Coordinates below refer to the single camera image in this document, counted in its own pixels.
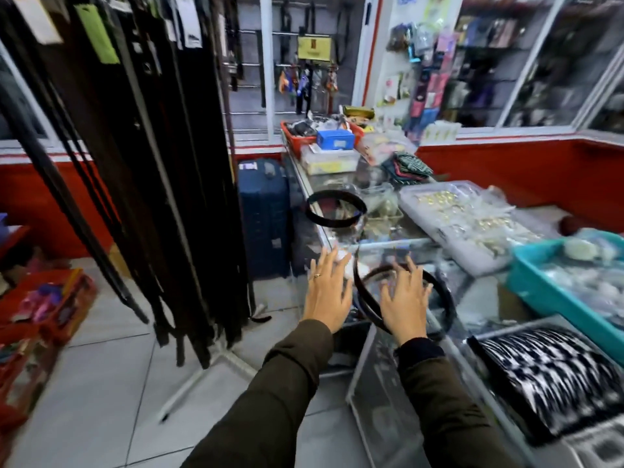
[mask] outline suitcase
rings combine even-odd
[[[250,277],[288,277],[290,196],[284,168],[273,159],[242,161],[238,190]]]

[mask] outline clear plastic box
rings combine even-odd
[[[309,175],[355,172],[360,157],[353,149],[315,154],[308,145],[301,147],[301,164]]]

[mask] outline jacket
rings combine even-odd
[[[332,352],[324,323],[300,322],[269,351],[249,388],[181,468],[294,466],[297,430]],[[397,355],[432,468],[516,466],[438,346],[417,338]]]

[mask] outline turquoise basket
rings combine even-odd
[[[624,256],[624,238],[607,231],[598,232]],[[624,366],[624,331],[598,315],[586,304],[553,283],[539,266],[559,253],[565,238],[541,241],[513,249],[507,287],[541,316],[561,314],[587,335],[611,358]]]

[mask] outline yellow sign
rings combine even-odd
[[[95,5],[74,5],[98,59],[103,64],[118,64],[119,57]]]
[[[300,36],[298,43],[297,57],[300,59],[332,61],[331,37]]]

